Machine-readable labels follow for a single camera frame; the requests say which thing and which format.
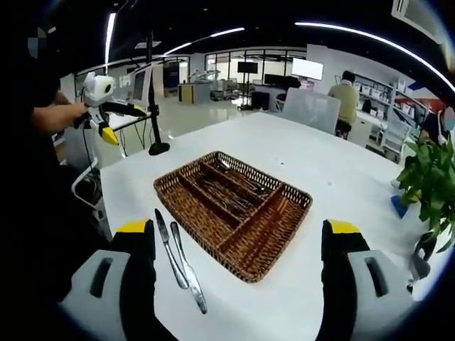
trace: potted plant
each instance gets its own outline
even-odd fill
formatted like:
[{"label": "potted plant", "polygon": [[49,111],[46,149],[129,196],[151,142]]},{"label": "potted plant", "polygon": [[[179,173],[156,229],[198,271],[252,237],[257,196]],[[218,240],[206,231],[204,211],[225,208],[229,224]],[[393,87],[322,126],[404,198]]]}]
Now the potted plant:
[{"label": "potted plant", "polygon": [[418,245],[432,245],[431,255],[436,238],[446,229],[450,229],[449,241],[438,252],[455,242],[454,147],[451,142],[437,146],[431,141],[408,146],[416,155],[406,158],[405,168],[397,178],[399,188],[404,190],[400,203],[408,207],[404,218],[408,216],[412,221],[414,215],[411,224],[423,224],[426,233],[420,234]]}]

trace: knife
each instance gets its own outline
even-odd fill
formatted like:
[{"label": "knife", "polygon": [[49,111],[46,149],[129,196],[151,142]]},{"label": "knife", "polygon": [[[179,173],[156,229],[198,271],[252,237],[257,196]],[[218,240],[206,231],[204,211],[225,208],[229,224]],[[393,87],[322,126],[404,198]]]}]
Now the knife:
[{"label": "knife", "polygon": [[161,235],[161,238],[163,239],[163,244],[164,248],[166,249],[166,252],[169,257],[169,261],[171,262],[171,267],[174,276],[176,277],[178,286],[180,286],[182,289],[188,289],[188,281],[185,278],[185,275],[183,275],[182,271],[180,270],[180,267],[178,266],[176,259],[173,257],[171,248],[169,247],[169,233],[166,228],[166,223],[164,222],[163,216],[161,213],[155,209],[155,216],[156,216],[156,223],[158,224],[158,230]]},{"label": "knife", "polygon": [[183,265],[183,271],[185,272],[186,279],[188,280],[188,284],[190,285],[191,293],[193,294],[196,303],[199,306],[200,311],[202,314],[207,313],[207,303],[205,302],[205,297],[200,288],[200,284],[194,269],[191,265],[186,261],[185,254],[183,253],[182,241],[180,239],[180,232],[178,231],[178,225],[176,222],[171,223],[171,232],[173,235],[173,240],[176,242],[178,255],[180,256],[180,260]]}]

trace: wicker basket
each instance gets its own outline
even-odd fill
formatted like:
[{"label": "wicker basket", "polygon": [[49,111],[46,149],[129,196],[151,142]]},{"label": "wicker basket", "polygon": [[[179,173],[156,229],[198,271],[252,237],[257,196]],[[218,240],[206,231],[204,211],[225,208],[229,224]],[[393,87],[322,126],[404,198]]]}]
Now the wicker basket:
[{"label": "wicker basket", "polygon": [[271,269],[312,203],[308,193],[219,151],[166,174],[154,187],[182,228],[248,283]]}]

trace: led light strip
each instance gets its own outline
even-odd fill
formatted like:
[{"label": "led light strip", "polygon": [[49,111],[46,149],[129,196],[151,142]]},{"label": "led light strip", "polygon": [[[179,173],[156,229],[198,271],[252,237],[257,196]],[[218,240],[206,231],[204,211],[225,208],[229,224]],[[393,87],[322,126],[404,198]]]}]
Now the led light strip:
[{"label": "led light strip", "polygon": [[384,38],[381,38],[381,37],[378,37],[378,36],[375,36],[374,34],[371,34],[371,33],[366,33],[366,32],[363,32],[363,31],[359,31],[359,30],[354,30],[352,28],[347,28],[347,27],[343,27],[343,26],[337,26],[337,25],[330,25],[330,24],[327,24],[327,23],[306,23],[306,22],[297,22],[295,23],[297,26],[309,26],[309,27],[322,27],[322,28],[332,28],[334,30],[339,30],[339,31],[345,31],[345,32],[351,32],[351,33],[356,33],[356,34],[359,34],[361,36],[365,36],[365,37],[369,37],[369,38],[372,38],[372,39],[375,39],[375,40],[378,40],[380,41],[381,43],[385,43],[389,46],[392,46],[393,48],[396,48],[404,53],[406,53],[407,55],[413,57],[415,60],[417,60],[418,62],[420,62],[421,64],[423,64],[424,66],[426,66],[427,68],[429,68],[436,76],[438,76],[439,78],[441,78],[441,80],[446,83],[450,89],[455,93],[455,86],[450,82],[450,80],[448,80],[447,78],[445,78],[445,76],[440,73],[440,71],[438,71],[433,65],[431,65],[430,63],[428,63],[425,59],[423,59],[422,57],[419,57],[418,55],[416,55],[415,53],[407,50],[406,48],[403,48],[402,46],[396,44],[396,43],[393,43],[392,41],[390,40],[387,40],[387,39],[384,39]]},{"label": "led light strip", "polygon": [[[239,28],[233,28],[232,30],[227,30],[227,31],[223,31],[223,32],[218,32],[218,33],[214,33],[212,35],[210,35],[211,38],[214,38],[214,37],[218,37],[218,36],[222,36],[223,34],[228,34],[228,33],[233,33],[233,32],[239,32],[239,31],[243,31],[245,28],[243,27],[239,27]],[[201,38],[201,39],[198,39],[198,40],[195,40],[195,41],[200,41],[200,40],[205,40],[207,39],[208,37],[205,37],[205,38]],[[181,48],[185,48],[186,46],[189,46],[191,45],[192,43],[186,43],[186,44],[183,44],[183,45],[180,45],[176,48],[173,48],[172,50],[169,50],[168,52],[166,53],[163,53],[163,55],[168,55],[169,53],[172,53],[172,52],[175,52],[177,50],[180,50]]]},{"label": "led light strip", "polygon": [[175,51],[180,50],[181,48],[185,48],[186,46],[189,46],[189,45],[191,45],[191,43],[185,43],[183,45],[177,46],[176,48],[173,48],[172,50],[169,50],[168,52],[163,53],[163,55],[168,55],[169,53],[175,52]]},{"label": "led light strip", "polygon": [[233,28],[232,30],[227,30],[227,31],[211,34],[210,37],[214,38],[214,37],[222,36],[223,34],[228,34],[228,33],[232,33],[232,32],[239,32],[239,31],[244,31],[244,30],[245,30],[245,28],[243,28],[243,27]]},{"label": "led light strip", "polygon": [[107,24],[106,32],[106,48],[105,48],[105,64],[109,62],[109,49],[111,48],[112,32],[114,30],[116,13],[111,13],[109,15],[109,22]]}]

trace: person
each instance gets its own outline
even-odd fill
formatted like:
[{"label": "person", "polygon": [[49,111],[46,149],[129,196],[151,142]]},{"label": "person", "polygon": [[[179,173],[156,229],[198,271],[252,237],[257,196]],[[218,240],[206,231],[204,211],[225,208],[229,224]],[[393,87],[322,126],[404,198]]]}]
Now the person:
[{"label": "person", "polygon": [[350,71],[345,71],[343,72],[341,83],[332,86],[328,92],[328,96],[338,98],[341,101],[336,125],[336,135],[344,139],[348,138],[348,133],[357,117],[356,111],[359,94],[354,88],[354,82],[355,75]]},{"label": "person", "polygon": [[419,135],[419,142],[423,142],[426,139],[430,139],[436,145],[441,144],[439,135],[443,136],[444,139],[449,140],[450,132],[446,128],[446,110],[442,109],[438,114],[429,113],[427,118],[422,124],[422,130]]},{"label": "person", "polygon": [[[62,337],[58,302],[71,289],[74,272],[103,244],[86,212],[77,206],[83,204],[71,192],[51,136],[73,125],[87,107],[71,104],[59,90],[56,62],[45,49],[43,31],[37,32],[36,26],[19,28],[11,45],[14,76],[9,79],[8,101],[13,107],[4,120],[6,134],[14,133],[7,177],[14,186],[5,197],[17,212],[11,238],[5,239],[13,249],[7,277],[12,296],[17,297],[11,314],[18,319],[34,316],[37,334]],[[60,340],[69,340],[67,333],[64,336]]]}]

